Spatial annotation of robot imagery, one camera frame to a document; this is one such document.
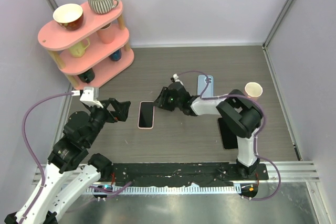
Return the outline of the light blue phone case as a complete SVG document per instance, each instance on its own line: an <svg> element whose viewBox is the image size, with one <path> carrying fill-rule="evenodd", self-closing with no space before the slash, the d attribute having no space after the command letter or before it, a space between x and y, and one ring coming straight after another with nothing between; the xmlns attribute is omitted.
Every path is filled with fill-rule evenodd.
<svg viewBox="0 0 336 224"><path fill-rule="evenodd" d="M203 94L203 98L212 97L214 95L214 78L211 75L199 75L197 78L197 95Z"/></svg>

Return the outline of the black phone gold edge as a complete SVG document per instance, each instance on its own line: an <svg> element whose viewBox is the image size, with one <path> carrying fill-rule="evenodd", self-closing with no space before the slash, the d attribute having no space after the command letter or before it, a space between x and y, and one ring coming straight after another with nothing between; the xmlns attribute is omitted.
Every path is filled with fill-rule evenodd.
<svg viewBox="0 0 336 224"><path fill-rule="evenodd" d="M220 137L222 140L223 149L225 150L235 150L238 149L237 137L233 132L227 127L223 118L217 119Z"/></svg>

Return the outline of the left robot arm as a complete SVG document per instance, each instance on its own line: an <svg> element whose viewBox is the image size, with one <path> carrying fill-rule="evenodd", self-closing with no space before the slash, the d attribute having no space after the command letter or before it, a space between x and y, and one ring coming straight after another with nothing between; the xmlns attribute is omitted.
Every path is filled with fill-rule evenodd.
<svg viewBox="0 0 336 224"><path fill-rule="evenodd" d="M98 180L105 182L112 174L112 161L94 154L79 175L68 185L66 181L88 155L88 149L106 123L124 122L128 118L129 101L114 98L73 113L64 126L63 137L53 146L41 179L23 207L8 214L5 223L58 223L79 196Z"/></svg>

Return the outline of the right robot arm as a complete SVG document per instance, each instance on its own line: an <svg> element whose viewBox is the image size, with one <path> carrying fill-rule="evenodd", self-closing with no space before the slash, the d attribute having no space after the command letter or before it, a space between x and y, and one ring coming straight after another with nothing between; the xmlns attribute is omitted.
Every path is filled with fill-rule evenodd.
<svg viewBox="0 0 336 224"><path fill-rule="evenodd" d="M250 179L256 173L260 158L257 154L257 134L264 117L261 109L241 91L234 89L221 97L202 98L190 95L181 82L163 87L154 101L159 109L174 111L178 108L185 115L220 115L228 136L237 140L237 173Z"/></svg>

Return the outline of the black cup on shelf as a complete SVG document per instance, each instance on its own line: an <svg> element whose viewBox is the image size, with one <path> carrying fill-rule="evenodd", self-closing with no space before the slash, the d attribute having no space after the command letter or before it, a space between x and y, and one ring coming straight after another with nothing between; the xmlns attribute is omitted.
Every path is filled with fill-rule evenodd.
<svg viewBox="0 0 336 224"><path fill-rule="evenodd" d="M92 68L78 75L78 78L84 83L90 83L95 79L95 72Z"/></svg>

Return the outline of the blue cup on shelf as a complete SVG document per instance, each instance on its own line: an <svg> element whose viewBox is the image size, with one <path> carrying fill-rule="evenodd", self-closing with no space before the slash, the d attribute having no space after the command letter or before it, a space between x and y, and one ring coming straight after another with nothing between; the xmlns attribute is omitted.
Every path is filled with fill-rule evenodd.
<svg viewBox="0 0 336 224"><path fill-rule="evenodd" d="M112 61L119 61L121 57L122 57L121 49L118 49L109 56L109 59Z"/></svg>

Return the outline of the pink three-tier shelf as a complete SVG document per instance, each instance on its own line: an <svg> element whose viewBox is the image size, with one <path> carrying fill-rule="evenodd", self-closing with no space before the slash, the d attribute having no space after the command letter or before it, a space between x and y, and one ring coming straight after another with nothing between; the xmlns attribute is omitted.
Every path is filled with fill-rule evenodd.
<svg viewBox="0 0 336 224"><path fill-rule="evenodd" d="M95 77L89 85L101 87L134 61L123 4L101 15L94 13L87 2L81 6L84 20L79 29L67 31L52 20L38 33L39 43L77 90L87 86L81 74L92 70Z"/></svg>

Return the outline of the yellow mug on shelf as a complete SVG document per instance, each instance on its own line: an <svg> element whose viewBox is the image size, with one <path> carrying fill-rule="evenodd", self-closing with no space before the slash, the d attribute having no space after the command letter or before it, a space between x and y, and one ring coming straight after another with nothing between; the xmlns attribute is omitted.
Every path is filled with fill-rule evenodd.
<svg viewBox="0 0 336 224"><path fill-rule="evenodd" d="M86 53L86 49L90 46L90 39L85 38L83 41L71 46L68 50L75 58L80 58Z"/></svg>

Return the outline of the pink cup on shelf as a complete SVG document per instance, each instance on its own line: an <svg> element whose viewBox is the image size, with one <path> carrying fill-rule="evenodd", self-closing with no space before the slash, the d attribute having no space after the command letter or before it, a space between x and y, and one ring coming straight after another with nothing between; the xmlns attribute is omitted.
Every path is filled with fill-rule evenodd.
<svg viewBox="0 0 336 224"><path fill-rule="evenodd" d="M103 26L101 29L97 30L97 35L104 44L112 43L115 38L113 25L109 23Z"/></svg>

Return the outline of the pink mug on table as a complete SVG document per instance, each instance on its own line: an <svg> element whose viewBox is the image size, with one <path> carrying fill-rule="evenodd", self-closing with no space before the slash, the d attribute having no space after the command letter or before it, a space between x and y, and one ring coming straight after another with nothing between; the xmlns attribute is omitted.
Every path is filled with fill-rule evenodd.
<svg viewBox="0 0 336 224"><path fill-rule="evenodd" d="M244 94L248 98L257 101L263 94L263 88L259 83L249 82L244 87Z"/></svg>

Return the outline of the red white bowl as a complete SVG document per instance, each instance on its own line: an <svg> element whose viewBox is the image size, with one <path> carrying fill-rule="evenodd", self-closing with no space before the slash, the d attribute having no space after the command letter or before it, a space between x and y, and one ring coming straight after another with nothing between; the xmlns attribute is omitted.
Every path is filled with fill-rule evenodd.
<svg viewBox="0 0 336 224"><path fill-rule="evenodd" d="M78 4L64 4L54 11L53 19L66 30L77 30L83 24L83 9Z"/></svg>

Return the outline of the grey striped mug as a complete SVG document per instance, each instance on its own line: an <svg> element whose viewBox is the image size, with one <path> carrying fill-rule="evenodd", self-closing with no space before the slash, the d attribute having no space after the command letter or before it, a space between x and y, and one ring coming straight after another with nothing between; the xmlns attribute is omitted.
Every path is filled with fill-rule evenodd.
<svg viewBox="0 0 336 224"><path fill-rule="evenodd" d="M106 14L119 5L119 0L88 0L88 4L96 14Z"/></svg>

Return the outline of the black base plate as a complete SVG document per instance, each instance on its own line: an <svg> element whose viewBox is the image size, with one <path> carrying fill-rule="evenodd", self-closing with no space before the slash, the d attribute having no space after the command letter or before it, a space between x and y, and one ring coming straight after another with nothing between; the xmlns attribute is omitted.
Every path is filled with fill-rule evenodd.
<svg viewBox="0 0 336 224"><path fill-rule="evenodd" d="M132 187L200 187L229 186L234 181L268 180L265 164L258 164L250 175L243 175L237 164L229 162L207 163L114 163L98 183L114 182Z"/></svg>

